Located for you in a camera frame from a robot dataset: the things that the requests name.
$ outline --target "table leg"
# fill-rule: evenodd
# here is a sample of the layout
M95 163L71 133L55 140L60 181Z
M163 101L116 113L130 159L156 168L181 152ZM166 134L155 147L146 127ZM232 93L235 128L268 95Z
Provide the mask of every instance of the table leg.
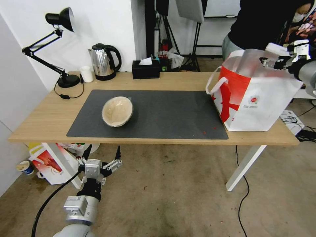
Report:
M232 191L239 180L245 175L250 166L256 161L261 152L266 148L267 145L253 146L250 148L247 155L241 161L233 175L226 183L227 191Z
M67 174L67 179L70 179L73 177L78 170L74 170L69 162L66 160L63 153L60 151L56 143L42 143L43 146L48 150L49 154L54 158L56 163L59 165L59 167L65 171ZM81 181L79 177L75 177L72 181L72 184L75 186L75 188L80 189L81 188Z

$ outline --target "electric kettle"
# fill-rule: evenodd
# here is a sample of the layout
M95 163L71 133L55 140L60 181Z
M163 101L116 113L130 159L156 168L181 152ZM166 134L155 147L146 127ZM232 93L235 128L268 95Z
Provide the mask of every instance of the electric kettle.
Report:
M92 61L95 78L100 81L107 81L116 76L116 72L122 65L121 55L119 51L111 45L97 43L88 49ZM118 65L114 65L111 52L114 52L118 58Z

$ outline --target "concrete floor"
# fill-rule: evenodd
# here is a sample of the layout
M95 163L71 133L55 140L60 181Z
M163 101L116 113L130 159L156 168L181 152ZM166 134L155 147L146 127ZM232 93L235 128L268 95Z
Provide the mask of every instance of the concrete floor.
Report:
M202 59L215 67L215 62ZM311 104L296 99L297 115ZM316 127L316 109L301 117ZM110 161L116 145L101 145L91 158ZM240 146L242 160L249 147ZM234 146L122 145L123 166L102 188L96 236L244 236L238 205L247 192L241 180L232 192L225 183L236 168ZM316 236L316 144L268 146L247 172L250 194L241 219L248 236ZM57 188L21 175L0 198L0 235L29 236L35 215ZM53 236L65 226L63 204L77 190L70 184L47 205L37 236Z

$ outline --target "black desk mat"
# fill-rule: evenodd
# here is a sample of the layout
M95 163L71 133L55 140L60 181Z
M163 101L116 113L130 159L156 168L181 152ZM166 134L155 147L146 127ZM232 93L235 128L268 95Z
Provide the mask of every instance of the black desk mat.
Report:
M102 120L103 105L130 97L134 111L122 127ZM205 91L93 90L67 133L68 137L228 139L216 107Z

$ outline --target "bowl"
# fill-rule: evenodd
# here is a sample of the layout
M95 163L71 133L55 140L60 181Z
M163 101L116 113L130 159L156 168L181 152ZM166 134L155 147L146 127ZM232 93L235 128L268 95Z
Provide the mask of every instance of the bowl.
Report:
M130 99L118 96L108 100L102 109L103 121L111 127L120 127L127 123L133 113Z

